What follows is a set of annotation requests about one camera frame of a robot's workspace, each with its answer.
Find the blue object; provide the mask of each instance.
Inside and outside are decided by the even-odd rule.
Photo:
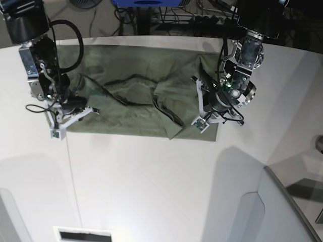
[[[113,0],[119,7],[178,7],[182,0]]]

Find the wrinkled fabric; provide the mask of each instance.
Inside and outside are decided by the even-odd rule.
[[[78,46],[58,46],[61,68],[72,65]],[[204,52],[133,47],[85,46],[81,65],[68,73],[70,89],[100,109],[68,128],[104,133],[215,141],[218,125],[203,134],[191,126],[198,115],[196,85],[203,62],[215,75],[218,55]]]

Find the cloth fold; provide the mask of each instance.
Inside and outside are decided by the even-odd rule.
[[[61,67],[70,66],[78,46],[59,46]],[[133,47],[85,46],[81,65],[68,73],[71,89],[100,109],[68,128],[72,132],[141,135],[215,141],[217,125],[206,132],[191,126],[198,115],[196,85],[200,59],[214,73],[217,54]]]

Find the floor vent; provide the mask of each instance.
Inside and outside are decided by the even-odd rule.
[[[59,242],[112,242],[107,230],[55,227]]]

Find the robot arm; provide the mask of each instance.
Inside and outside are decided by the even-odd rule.
[[[244,124],[244,117],[237,109],[248,105],[255,97],[256,87],[250,78],[264,59],[262,41],[265,37],[278,38],[287,4],[284,0],[243,0],[239,3],[238,24],[247,29],[246,37],[233,40],[232,53],[219,59],[216,80],[202,65],[200,78],[193,77],[199,97],[199,116],[192,125],[201,133],[210,124],[228,120]]]
[[[87,100],[69,89],[66,74],[75,69],[83,57],[83,40],[80,32],[69,21],[49,22],[41,0],[1,0],[0,9],[13,44],[21,44],[19,54],[27,73],[31,95],[44,102],[43,107],[27,105],[32,112],[47,112],[51,121],[52,137],[63,139],[66,128],[97,109],[87,107]],[[80,42],[79,58],[74,65],[61,69],[58,63],[55,39],[47,36],[49,28],[56,24],[67,24],[77,34]],[[42,108],[34,111],[29,107]]]

